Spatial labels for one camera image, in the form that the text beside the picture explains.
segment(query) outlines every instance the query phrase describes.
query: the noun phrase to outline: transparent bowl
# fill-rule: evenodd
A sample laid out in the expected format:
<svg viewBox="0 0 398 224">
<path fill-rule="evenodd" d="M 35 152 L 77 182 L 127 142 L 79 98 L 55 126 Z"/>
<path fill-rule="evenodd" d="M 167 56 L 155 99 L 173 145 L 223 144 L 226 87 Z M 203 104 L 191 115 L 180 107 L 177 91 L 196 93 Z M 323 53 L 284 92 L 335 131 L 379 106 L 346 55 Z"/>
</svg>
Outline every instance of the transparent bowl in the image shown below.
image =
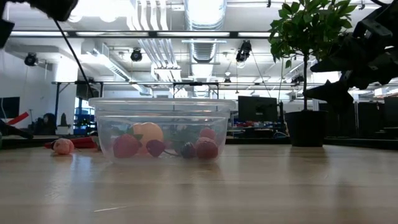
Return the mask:
<svg viewBox="0 0 398 224">
<path fill-rule="evenodd" d="M 115 163 L 213 161 L 225 147 L 235 102 L 208 99 L 92 98 L 103 154 Z"/>
</svg>

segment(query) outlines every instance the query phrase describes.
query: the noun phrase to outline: fake fruit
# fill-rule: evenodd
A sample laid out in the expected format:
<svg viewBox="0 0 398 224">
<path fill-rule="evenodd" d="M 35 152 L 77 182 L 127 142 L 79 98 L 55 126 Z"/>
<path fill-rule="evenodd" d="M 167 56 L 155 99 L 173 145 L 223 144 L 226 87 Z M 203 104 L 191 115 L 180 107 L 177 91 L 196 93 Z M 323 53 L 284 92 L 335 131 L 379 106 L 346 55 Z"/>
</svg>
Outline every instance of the fake fruit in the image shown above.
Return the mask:
<svg viewBox="0 0 398 224">
<path fill-rule="evenodd" d="M 159 157 L 165 151 L 166 145 L 159 140 L 150 140 L 146 148 L 151 156 Z"/>
<path fill-rule="evenodd" d="M 130 134 L 123 134 L 116 138 L 113 144 L 113 154 L 116 158 L 130 158 L 137 154 L 141 143 Z"/>
<path fill-rule="evenodd" d="M 210 128 L 203 128 L 203 129 L 200 131 L 199 136 L 200 136 L 200 137 L 207 137 L 207 138 L 210 138 L 210 139 L 212 139 L 212 140 L 215 140 L 215 139 L 216 139 L 216 132 L 213 131 L 213 130 L 210 129 Z"/>
<path fill-rule="evenodd" d="M 148 153 L 147 143 L 150 140 L 158 140 L 163 142 L 163 131 L 159 125 L 151 122 L 144 124 L 134 124 L 132 126 L 134 134 L 141 134 L 142 138 L 140 140 L 142 147 L 139 150 L 139 154 Z"/>
<path fill-rule="evenodd" d="M 214 159 L 218 156 L 216 143 L 209 138 L 200 138 L 195 144 L 199 159 Z"/>
<path fill-rule="evenodd" d="M 180 154 L 184 159 L 191 159 L 196 157 L 197 150 L 192 143 L 187 142 L 181 147 Z"/>
</svg>

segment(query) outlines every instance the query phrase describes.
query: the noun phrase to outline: ceiling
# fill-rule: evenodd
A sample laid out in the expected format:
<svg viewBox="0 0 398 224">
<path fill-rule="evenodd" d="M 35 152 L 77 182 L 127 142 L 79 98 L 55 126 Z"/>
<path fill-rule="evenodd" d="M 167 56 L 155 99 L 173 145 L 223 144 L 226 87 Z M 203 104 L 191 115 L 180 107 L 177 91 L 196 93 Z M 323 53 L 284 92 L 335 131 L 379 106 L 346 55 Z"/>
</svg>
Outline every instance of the ceiling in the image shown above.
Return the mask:
<svg viewBox="0 0 398 224">
<path fill-rule="evenodd" d="M 66 22 L 62 24 L 65 30 L 129 30 L 126 24 L 126 17 L 123 17 L 126 6 L 130 0 L 102 0 L 96 1 L 96 12 L 89 10 L 90 3 L 93 0 L 80 0 L 79 4 L 85 4 L 87 16 L 83 17 L 79 22 Z M 281 0 L 272 0 L 270 8 L 266 7 L 267 1 L 256 0 L 228 0 L 226 9 L 226 17 L 223 30 L 226 31 L 267 31 L 270 23 L 274 19 L 278 19 L 278 10 L 281 6 Z M 361 1 L 352 1 L 352 4 L 361 4 Z M 372 12 L 376 5 L 371 1 L 365 0 L 363 3 L 366 7 L 363 10 L 355 10 L 352 12 L 352 24 L 355 24 Z M 171 30 L 185 30 L 185 19 L 183 1 L 168 0 L 167 1 L 167 23 Z M 120 12 L 114 22 L 103 22 L 98 15 L 107 11 Z M 5 15 L 11 21 L 16 23 L 14 30 L 57 30 L 54 22 L 46 17 L 43 13 L 32 10 L 26 4 L 9 4 Z M 153 81 L 150 75 L 151 61 L 145 54 L 141 62 L 132 62 L 130 54 L 134 47 L 140 47 L 137 39 L 96 39 L 97 43 L 105 43 L 110 49 L 110 57 L 117 61 L 123 69 L 129 71 L 138 81 Z M 11 44 L 18 45 L 53 45 L 69 52 L 63 39 L 23 39 L 13 38 Z M 254 55 L 250 56 L 246 61 L 244 68 L 237 68 L 234 62 L 237 48 L 242 44 L 242 40 L 227 39 L 225 44 L 219 44 L 215 66 L 213 69 L 212 80 L 222 82 L 226 72 L 231 72 L 232 81 L 236 82 L 235 77 L 239 77 L 239 82 L 261 82 L 261 76 L 271 83 L 280 82 L 281 76 L 290 72 L 291 69 L 283 69 L 282 62 L 274 63 L 270 54 L 270 44 L 265 40 L 251 40 L 252 51 Z M 182 39 L 172 39 L 172 46 L 177 58 L 178 65 L 181 67 L 182 78 L 192 77 L 190 71 L 191 60 L 189 56 L 188 44 L 183 44 Z M 88 75 L 96 80 L 112 81 L 114 75 L 105 66 L 89 60 L 88 57 L 82 55 L 80 60 L 88 67 Z M 297 58 L 292 63 L 292 68 L 302 64 L 302 58 Z"/>
</svg>

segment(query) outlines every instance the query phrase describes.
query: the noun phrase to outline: desk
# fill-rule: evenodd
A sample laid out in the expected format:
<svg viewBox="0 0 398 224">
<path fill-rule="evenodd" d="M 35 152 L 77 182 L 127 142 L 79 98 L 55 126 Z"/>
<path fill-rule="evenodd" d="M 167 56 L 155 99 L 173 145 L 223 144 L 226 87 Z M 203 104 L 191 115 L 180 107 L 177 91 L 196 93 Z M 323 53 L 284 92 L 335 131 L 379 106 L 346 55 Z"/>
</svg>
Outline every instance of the desk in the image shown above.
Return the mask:
<svg viewBox="0 0 398 224">
<path fill-rule="evenodd" d="M 396 223 L 398 153 L 227 146 L 216 164 L 0 151 L 2 223 Z"/>
</svg>

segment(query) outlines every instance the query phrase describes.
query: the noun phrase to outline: green plant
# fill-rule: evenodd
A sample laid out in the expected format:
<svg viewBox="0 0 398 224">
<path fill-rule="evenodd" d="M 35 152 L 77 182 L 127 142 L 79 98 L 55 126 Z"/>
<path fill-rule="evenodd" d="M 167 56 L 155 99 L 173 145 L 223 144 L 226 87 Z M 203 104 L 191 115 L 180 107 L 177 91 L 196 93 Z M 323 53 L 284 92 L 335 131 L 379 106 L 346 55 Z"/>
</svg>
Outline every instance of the green plant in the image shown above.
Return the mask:
<svg viewBox="0 0 398 224">
<path fill-rule="evenodd" d="M 279 20 L 271 23 L 271 54 L 274 61 L 289 58 L 286 68 L 292 66 L 292 59 L 303 56 L 304 86 L 307 89 L 307 67 L 311 55 L 317 60 L 325 58 L 338 41 L 343 29 L 352 28 L 349 0 L 300 0 L 291 5 L 284 3 L 279 10 Z M 304 97 L 307 110 L 307 97 Z"/>
</svg>

